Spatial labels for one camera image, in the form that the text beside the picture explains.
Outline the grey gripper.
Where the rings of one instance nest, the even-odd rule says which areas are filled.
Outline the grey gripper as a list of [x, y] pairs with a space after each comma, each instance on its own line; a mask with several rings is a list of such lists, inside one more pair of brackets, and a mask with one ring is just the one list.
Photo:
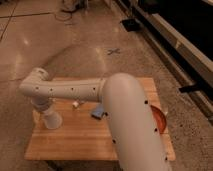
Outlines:
[[31, 104], [38, 112], [42, 112], [51, 107], [53, 100], [49, 98], [32, 98]]

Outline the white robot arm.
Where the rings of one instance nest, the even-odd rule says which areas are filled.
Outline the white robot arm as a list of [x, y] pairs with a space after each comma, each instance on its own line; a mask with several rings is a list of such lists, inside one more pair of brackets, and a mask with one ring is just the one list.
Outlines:
[[123, 171], [172, 171], [145, 89], [134, 76], [116, 73], [107, 78], [53, 81], [46, 70], [35, 68], [19, 90], [43, 115], [48, 129], [62, 125], [62, 117], [52, 108], [54, 98], [100, 103]]

